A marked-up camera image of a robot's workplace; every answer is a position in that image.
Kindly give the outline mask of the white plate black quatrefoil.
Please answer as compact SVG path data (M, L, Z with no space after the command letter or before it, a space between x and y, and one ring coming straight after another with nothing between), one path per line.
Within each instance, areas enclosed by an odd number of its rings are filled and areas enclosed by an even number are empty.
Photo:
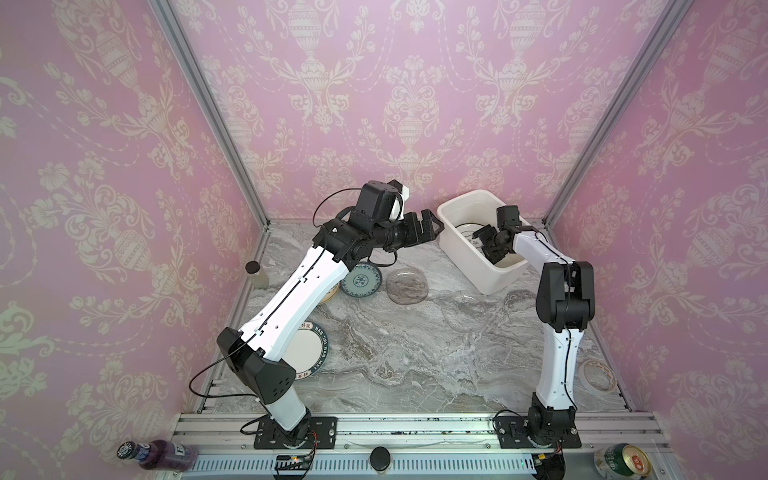
M478 251L483 251L487 239L492 234L490 225L477 223L460 224L456 229Z

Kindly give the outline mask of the teal blue floral plate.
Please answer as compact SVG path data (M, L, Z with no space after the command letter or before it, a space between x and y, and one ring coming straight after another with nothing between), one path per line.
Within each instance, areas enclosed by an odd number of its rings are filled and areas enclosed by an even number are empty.
M350 297L366 298L374 295L382 283L382 273L377 266L360 263L340 282L340 288Z

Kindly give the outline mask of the white plate green lettered rim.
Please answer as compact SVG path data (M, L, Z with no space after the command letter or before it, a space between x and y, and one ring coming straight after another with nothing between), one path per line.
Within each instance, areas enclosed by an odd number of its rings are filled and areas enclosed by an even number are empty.
M319 324L306 321L293 336L282 359L295 370L296 379L303 380L323 366L328 354L327 333Z

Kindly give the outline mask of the cream plate with painted willow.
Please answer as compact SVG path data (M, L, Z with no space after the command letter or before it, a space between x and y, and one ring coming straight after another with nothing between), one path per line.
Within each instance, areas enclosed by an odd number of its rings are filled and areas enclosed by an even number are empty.
M334 285L334 286L333 286L333 287L332 287L332 288L331 288L331 289L330 289L330 290L329 290L329 291L328 291L328 292L327 292L327 293L324 295L324 297L323 297L323 298L320 300L319 304L320 304L320 305L322 305L322 304L325 304L325 303L327 303L327 302L328 302L330 299L332 299L332 298L333 298L333 297L336 295L336 293L339 291L339 289L340 289L340 283L336 283L336 284L335 284L335 285Z

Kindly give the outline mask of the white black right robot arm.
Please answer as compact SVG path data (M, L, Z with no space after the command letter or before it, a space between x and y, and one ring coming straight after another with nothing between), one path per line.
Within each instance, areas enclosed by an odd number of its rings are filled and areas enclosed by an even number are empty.
M515 205L497 208L496 224L473 237L491 263L516 254L540 274L535 308L544 325L544 355L527 431L534 443L551 444L575 427L578 349L596 313L593 266L557 250L536 227L524 224Z

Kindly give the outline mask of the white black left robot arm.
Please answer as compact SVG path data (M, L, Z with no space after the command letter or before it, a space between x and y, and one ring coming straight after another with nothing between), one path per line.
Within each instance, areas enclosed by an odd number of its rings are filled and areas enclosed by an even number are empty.
M407 189L396 180L369 181L357 193L354 205L319 225L305 257L267 305L217 338L229 370L293 442L306 436L311 418L293 386L296 371L284 359L301 324L374 250L395 254L436 240L444 229L428 209L406 211Z

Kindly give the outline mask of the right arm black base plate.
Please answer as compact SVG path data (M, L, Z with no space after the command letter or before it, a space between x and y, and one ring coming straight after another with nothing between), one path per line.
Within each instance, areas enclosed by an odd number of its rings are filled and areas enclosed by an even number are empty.
M533 420L517 415L501 415L491 421L502 449L579 449L582 440L575 420L558 412L553 418Z

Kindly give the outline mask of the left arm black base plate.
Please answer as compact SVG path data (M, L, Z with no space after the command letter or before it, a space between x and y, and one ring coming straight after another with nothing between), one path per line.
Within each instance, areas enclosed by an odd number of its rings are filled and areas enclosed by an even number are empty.
M256 450L332 450L337 431L337 417L308 416L293 430L285 430L269 415L264 415L258 419L253 447Z

